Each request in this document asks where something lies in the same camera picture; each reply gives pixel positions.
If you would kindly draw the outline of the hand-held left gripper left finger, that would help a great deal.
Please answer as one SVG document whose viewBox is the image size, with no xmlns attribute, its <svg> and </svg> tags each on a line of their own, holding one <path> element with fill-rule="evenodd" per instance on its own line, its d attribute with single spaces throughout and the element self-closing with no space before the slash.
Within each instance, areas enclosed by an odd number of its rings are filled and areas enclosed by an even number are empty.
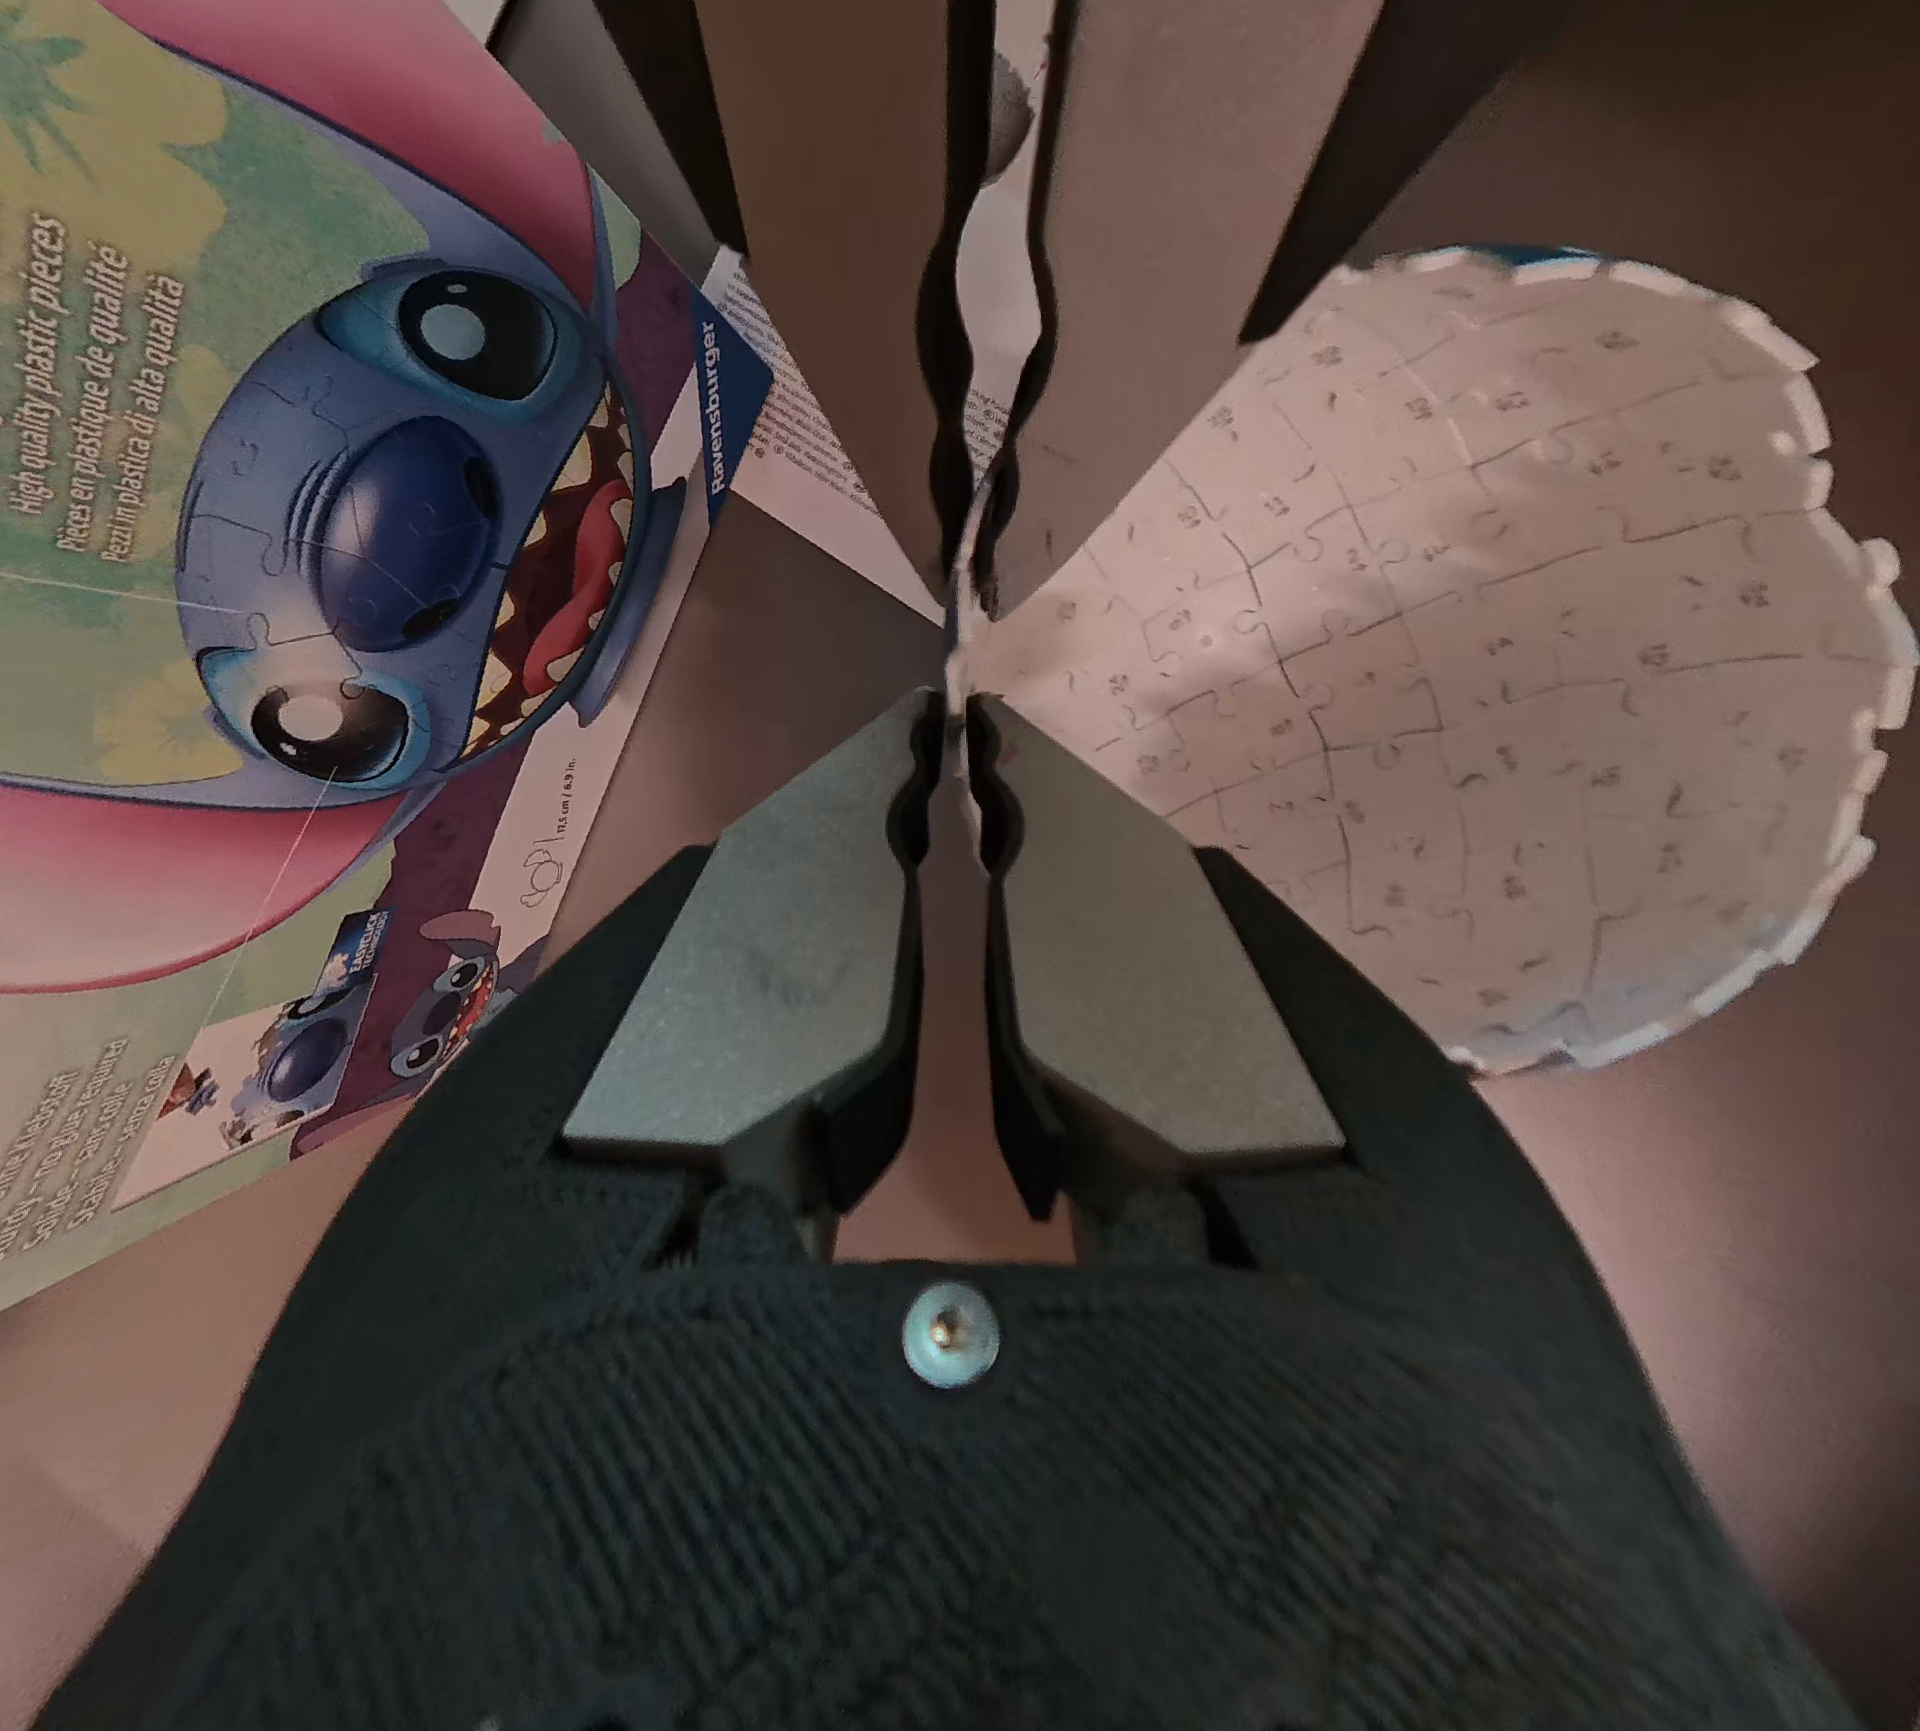
<svg viewBox="0 0 1920 1731">
<path fill-rule="evenodd" d="M 793 1216 L 860 1204 L 913 1108 L 943 746 L 943 700 L 916 688 L 720 834 L 563 1124 L 571 1152 Z"/>
</svg>

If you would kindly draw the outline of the partly built blue puzzle ball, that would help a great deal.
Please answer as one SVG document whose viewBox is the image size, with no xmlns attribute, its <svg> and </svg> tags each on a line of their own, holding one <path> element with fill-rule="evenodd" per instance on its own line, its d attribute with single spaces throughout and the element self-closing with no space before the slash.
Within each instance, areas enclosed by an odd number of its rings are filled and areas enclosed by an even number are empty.
<svg viewBox="0 0 1920 1731">
<path fill-rule="evenodd" d="M 1869 864 L 1916 640 L 1815 358 L 1647 264 L 1338 268 L 971 682 L 1216 846 L 1459 1064 L 1599 1068 Z"/>
</svg>

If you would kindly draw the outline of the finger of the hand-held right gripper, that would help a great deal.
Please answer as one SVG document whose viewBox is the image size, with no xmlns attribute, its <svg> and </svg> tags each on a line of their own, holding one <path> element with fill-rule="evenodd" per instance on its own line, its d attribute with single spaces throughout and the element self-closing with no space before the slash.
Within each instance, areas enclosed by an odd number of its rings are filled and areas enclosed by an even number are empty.
<svg viewBox="0 0 1920 1731">
<path fill-rule="evenodd" d="M 988 176 L 995 0 L 692 0 L 746 278 L 935 602 L 976 478 L 955 262 Z"/>
<path fill-rule="evenodd" d="M 1040 338 L 977 536 L 1006 616 L 1236 370 L 1386 0 L 1057 0 L 1027 254 Z"/>
</svg>

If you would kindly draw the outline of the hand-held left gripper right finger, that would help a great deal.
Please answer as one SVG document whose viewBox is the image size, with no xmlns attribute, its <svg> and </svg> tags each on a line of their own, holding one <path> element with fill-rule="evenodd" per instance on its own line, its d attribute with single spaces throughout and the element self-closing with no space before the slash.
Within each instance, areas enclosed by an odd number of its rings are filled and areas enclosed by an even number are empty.
<svg viewBox="0 0 1920 1731">
<path fill-rule="evenodd" d="M 1178 830 L 995 696 L 965 708 L 993 1134 L 1027 1214 L 1342 1156 Z"/>
</svg>

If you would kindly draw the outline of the white instruction leaflet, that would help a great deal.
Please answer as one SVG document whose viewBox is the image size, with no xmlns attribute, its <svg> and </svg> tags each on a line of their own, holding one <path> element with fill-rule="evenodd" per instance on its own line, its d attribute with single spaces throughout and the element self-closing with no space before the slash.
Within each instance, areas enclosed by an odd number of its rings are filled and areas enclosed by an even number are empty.
<svg viewBox="0 0 1920 1731">
<path fill-rule="evenodd" d="M 955 284 L 971 342 L 965 436 L 982 474 L 1002 444 L 1024 362 L 1040 338 L 1040 302 L 1027 260 L 1027 194 L 1036 172 L 1048 32 L 1054 0 L 995 0 L 993 182 L 976 196 L 957 250 Z M 706 288 L 731 328 L 770 364 L 774 386 L 731 494 L 752 502 L 838 564 L 932 624 L 935 596 L 901 554 L 861 488 L 831 426 L 803 384 L 734 256 L 720 256 Z"/>
</svg>

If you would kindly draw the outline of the printed cardboard puzzle box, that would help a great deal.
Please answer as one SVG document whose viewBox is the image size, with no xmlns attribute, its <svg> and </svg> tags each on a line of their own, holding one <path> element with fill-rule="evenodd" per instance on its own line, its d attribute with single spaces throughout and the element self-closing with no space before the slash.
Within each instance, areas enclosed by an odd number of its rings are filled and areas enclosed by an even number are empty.
<svg viewBox="0 0 1920 1731">
<path fill-rule="evenodd" d="M 774 388 L 440 0 L 2 0 L 2 1304 L 540 970 Z"/>
</svg>

